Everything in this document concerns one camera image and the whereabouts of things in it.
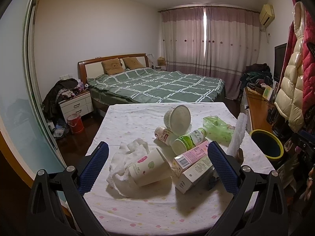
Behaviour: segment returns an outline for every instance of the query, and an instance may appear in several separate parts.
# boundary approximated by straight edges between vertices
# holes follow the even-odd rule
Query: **red bucket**
[[[79,134],[84,130],[84,126],[81,120],[81,116],[78,113],[74,113],[67,118],[68,124],[72,134]]]

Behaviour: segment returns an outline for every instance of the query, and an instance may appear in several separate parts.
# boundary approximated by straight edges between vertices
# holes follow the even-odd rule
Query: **bottle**
[[[175,141],[171,144],[171,147],[176,155],[183,154],[184,152],[187,152],[201,144],[204,141],[206,135],[207,132],[205,128],[198,128],[189,134],[175,139]]]
[[[172,131],[166,127],[157,127],[154,131],[154,135],[157,139],[161,140],[164,144],[170,146],[175,139],[178,138]]]

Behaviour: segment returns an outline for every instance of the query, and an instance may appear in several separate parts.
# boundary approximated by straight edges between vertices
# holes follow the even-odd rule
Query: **green plaid bedspread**
[[[218,78],[150,68],[88,78],[90,88],[135,103],[213,102],[224,81]]]

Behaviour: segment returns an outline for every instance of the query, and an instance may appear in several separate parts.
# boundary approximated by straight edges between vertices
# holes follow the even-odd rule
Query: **barcode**
[[[177,161],[182,167],[185,167],[189,164],[189,161],[187,161],[184,156],[178,158]]]

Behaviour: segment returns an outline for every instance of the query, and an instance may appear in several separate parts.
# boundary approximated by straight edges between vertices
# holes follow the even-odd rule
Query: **cream puffer jacket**
[[[281,82],[281,89],[275,100],[275,106],[279,113],[289,120],[289,126],[297,132],[304,125],[302,114],[303,98],[303,39],[306,23],[303,4],[297,2],[294,6],[294,33],[297,42],[291,55],[288,66],[285,69]]]

